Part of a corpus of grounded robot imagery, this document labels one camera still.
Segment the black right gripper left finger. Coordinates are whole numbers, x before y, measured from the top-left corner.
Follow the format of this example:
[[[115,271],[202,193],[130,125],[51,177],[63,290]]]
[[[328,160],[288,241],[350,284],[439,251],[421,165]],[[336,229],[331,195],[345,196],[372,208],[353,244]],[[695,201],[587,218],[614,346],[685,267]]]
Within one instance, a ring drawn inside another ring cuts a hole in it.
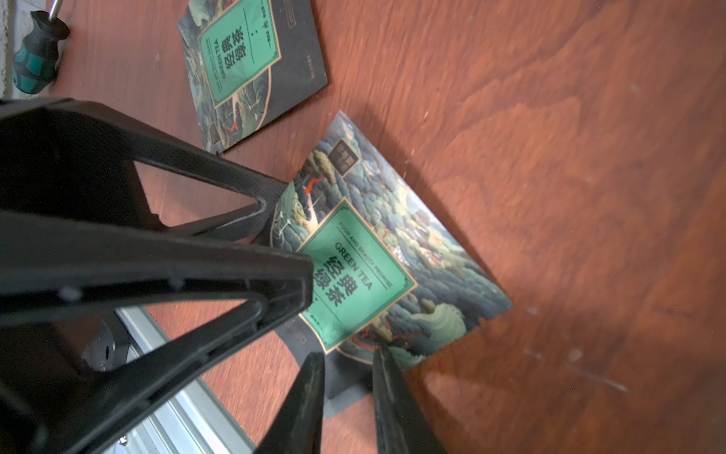
[[[311,353],[255,453],[320,453],[325,361]]]

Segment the green tea bag front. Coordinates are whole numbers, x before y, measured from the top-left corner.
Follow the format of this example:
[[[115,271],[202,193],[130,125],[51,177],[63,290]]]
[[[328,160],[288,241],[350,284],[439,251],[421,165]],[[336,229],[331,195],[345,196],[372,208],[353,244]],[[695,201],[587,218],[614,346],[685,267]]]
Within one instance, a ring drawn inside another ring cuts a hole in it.
[[[277,333],[325,355],[323,413],[372,391],[380,345],[408,370],[512,306],[345,113],[281,196],[270,245],[311,258],[313,301]]]

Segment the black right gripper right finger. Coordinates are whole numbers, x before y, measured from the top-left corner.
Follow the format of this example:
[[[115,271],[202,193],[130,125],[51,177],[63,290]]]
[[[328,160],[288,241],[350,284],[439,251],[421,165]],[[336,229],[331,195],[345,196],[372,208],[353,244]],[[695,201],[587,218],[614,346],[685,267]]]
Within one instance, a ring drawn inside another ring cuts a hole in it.
[[[374,352],[372,395],[378,453],[444,453],[385,344]]]

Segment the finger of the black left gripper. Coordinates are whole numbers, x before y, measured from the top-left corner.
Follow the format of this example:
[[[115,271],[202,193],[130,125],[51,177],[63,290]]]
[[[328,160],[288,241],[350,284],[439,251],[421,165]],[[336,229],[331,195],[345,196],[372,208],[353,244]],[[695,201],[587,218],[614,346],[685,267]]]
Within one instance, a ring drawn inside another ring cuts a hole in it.
[[[170,228],[198,238],[254,238],[287,184],[191,146],[97,102],[1,103],[1,207],[6,211],[164,232],[136,164],[250,197],[252,205]]]
[[[1,215],[1,449],[251,451],[200,384],[312,301],[307,257]]]

